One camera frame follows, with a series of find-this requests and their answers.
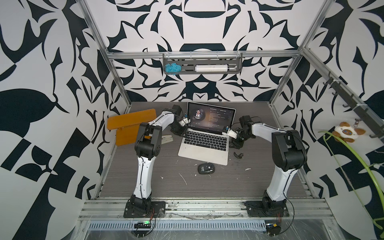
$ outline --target laptop keyboard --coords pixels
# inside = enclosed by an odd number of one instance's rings
[[[225,151],[227,138],[188,131],[184,143]]]

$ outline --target stuffed animal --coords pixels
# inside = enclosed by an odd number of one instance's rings
[[[332,132],[333,135],[341,138],[346,142],[354,142],[359,135],[363,135],[365,130],[362,128],[351,127],[349,123],[342,122],[339,126],[335,127]]]

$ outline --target aluminum rail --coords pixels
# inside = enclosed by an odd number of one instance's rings
[[[128,198],[109,199],[100,197],[98,200],[87,200],[80,212],[79,220],[125,220],[124,208]],[[261,199],[159,199],[166,202],[164,218],[221,218],[247,219],[247,200]],[[295,219],[334,219],[325,199],[290,199],[295,207]],[[262,217],[263,220],[274,220],[276,217]]]
[[[101,56],[103,57],[109,71],[111,72],[113,79],[116,83],[116,86],[119,88],[119,91],[121,93],[121,97],[124,99],[126,104],[128,106],[130,106],[131,101],[128,97],[127,91],[124,88],[124,85],[123,85],[121,78],[119,77],[119,75],[116,71],[115,66],[113,65],[113,62],[110,59],[108,59],[108,55],[107,55],[107,52],[105,50],[103,39],[102,39],[101,34],[100,34],[96,24],[95,24],[94,18],[92,17],[92,14],[91,14],[91,11],[89,10],[89,6],[88,6],[87,2],[85,0],[76,0],[76,1],[79,4],[80,10],[84,15],[85,22],[87,23],[88,28],[91,30],[92,35],[95,39],[95,42],[100,49]]]
[[[255,51],[189,51],[189,52],[108,52],[109,59],[150,59],[163,58],[163,54],[169,58],[236,58],[243,55],[252,57],[296,57],[298,50],[255,50]]]
[[[303,42],[301,43],[301,45],[299,47],[298,57],[295,58],[291,62],[291,64],[289,64],[287,71],[285,72],[285,74],[281,78],[279,85],[277,86],[275,92],[273,93],[273,95],[269,101],[272,105],[276,102],[277,98],[280,96],[281,92],[285,88],[285,85],[288,83],[289,79],[291,78],[293,71],[296,69],[297,65],[299,64],[299,62],[302,58],[301,50],[305,47],[308,47],[308,45],[311,43],[317,30],[320,28],[320,26],[324,22],[328,11],[330,10],[331,6],[334,4],[335,1],[336,0],[325,0],[324,1],[318,14],[316,15],[315,19],[313,20],[312,25],[310,26],[307,34],[305,35]]]

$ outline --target aluminum frame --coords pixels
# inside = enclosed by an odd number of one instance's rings
[[[129,113],[130,109],[131,109],[131,106],[128,105],[127,108],[124,111],[124,114]],[[103,187],[105,179],[107,178],[107,174],[108,174],[109,168],[110,168],[110,166],[112,164],[113,157],[115,156],[115,152],[116,152],[116,149],[117,149],[117,146],[116,146],[115,143],[116,143],[116,138],[115,138],[115,141],[113,143],[113,148],[112,148],[112,150],[111,150],[111,152],[109,154],[107,162],[105,163],[103,172],[101,173],[100,179],[99,179],[98,183],[95,186],[95,190],[94,190],[94,193],[93,193],[91,199],[97,199],[99,197],[101,188]]]
[[[316,15],[316,18],[313,20],[311,27],[309,28],[307,34],[304,37],[303,42],[301,43],[301,45],[298,49],[298,51],[299,51],[298,57],[296,59],[294,59],[291,62],[291,64],[289,64],[287,71],[285,72],[285,74],[281,78],[279,85],[277,86],[275,92],[273,93],[273,95],[269,101],[271,104],[274,104],[276,102],[277,98],[280,96],[280,94],[283,91],[283,89],[285,88],[285,85],[287,84],[288,80],[291,78],[293,71],[296,69],[297,65],[299,64],[299,62],[302,58],[302,55],[301,55],[302,49],[308,47],[308,45],[311,43],[317,30],[320,28],[320,26],[324,22],[325,17],[327,15],[328,11],[330,10],[332,4],[335,2],[336,2],[336,0],[325,0],[324,1],[318,14]]]
[[[123,218],[124,210],[129,198],[105,198],[87,200],[80,212],[78,220],[129,220]],[[245,201],[261,201],[257,199],[171,199],[152,198],[153,201],[166,202],[166,213],[164,218],[173,220],[199,219],[255,219],[248,217]],[[325,199],[290,199],[295,208],[295,219],[334,219],[332,211]],[[276,217],[258,217],[262,220],[275,220]]]
[[[353,100],[355,103],[357,103],[356,106],[351,106],[352,110],[363,121],[365,121],[373,133],[377,133],[378,129],[380,129],[379,132],[382,131],[384,121],[361,98],[359,98],[356,93],[354,93],[343,81],[339,80],[339,77],[337,77],[335,73],[333,73],[310,49],[304,48],[301,52],[305,59],[307,59],[308,62],[315,67],[315,69],[326,81],[328,81],[330,77],[334,79],[331,83],[329,83],[333,88],[335,88],[333,83],[338,80],[338,89],[342,89],[345,93],[348,94],[348,98],[350,100]],[[339,95],[343,98],[344,101],[347,101],[345,96],[342,96],[341,91]],[[384,136],[379,135],[379,139],[384,142]]]
[[[89,6],[88,6],[87,2],[85,0],[76,0],[76,2],[79,4],[80,10],[84,15],[85,22],[87,23],[88,28],[91,30],[91,33],[95,39],[95,42],[96,42],[97,46],[99,47],[101,56],[103,57],[109,71],[111,72],[111,74],[113,76],[113,80],[116,83],[116,86],[120,90],[121,97],[124,99],[126,104],[128,106],[130,106],[131,101],[128,97],[127,91],[125,90],[125,88],[122,84],[121,78],[119,77],[119,75],[116,71],[116,67],[114,66],[112,60],[110,60],[108,58],[107,51],[105,50],[106,48],[105,48],[103,39],[102,39],[101,34],[100,34],[96,24],[95,24],[94,18],[91,14],[91,11],[89,10]]]
[[[189,51],[189,52],[108,52],[109,59],[150,59],[163,58],[165,54],[169,58],[236,58],[239,54],[243,58],[252,57],[295,57],[298,50],[248,50],[248,51]]]

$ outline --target laptop screen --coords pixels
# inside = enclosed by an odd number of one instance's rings
[[[231,126],[236,110],[203,103],[188,102],[189,128],[199,131],[221,133],[225,126]]]

